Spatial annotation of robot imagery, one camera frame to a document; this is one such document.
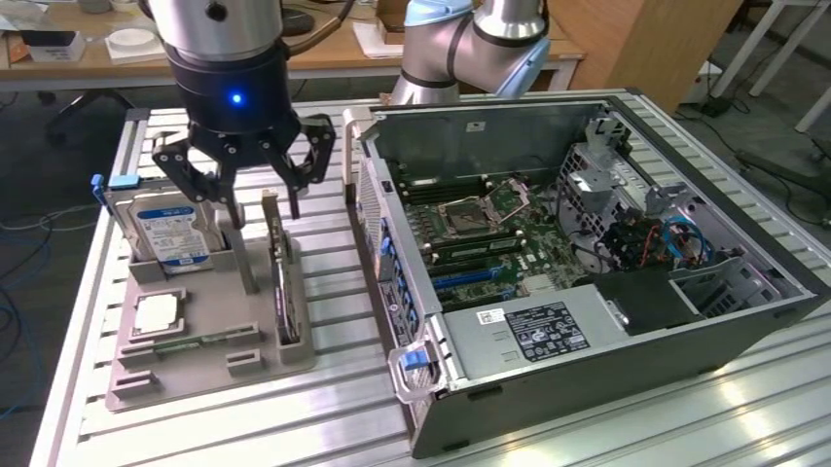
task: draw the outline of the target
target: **hard drive label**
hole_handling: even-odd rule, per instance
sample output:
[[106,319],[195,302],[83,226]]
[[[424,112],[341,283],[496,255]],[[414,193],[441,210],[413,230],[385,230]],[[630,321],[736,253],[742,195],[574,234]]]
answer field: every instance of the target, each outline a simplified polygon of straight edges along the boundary
[[161,264],[186,266],[207,260],[210,252],[202,233],[193,228],[195,210],[191,207],[141,211],[137,218]]
[[505,313],[505,319],[530,362],[589,347],[562,302]]

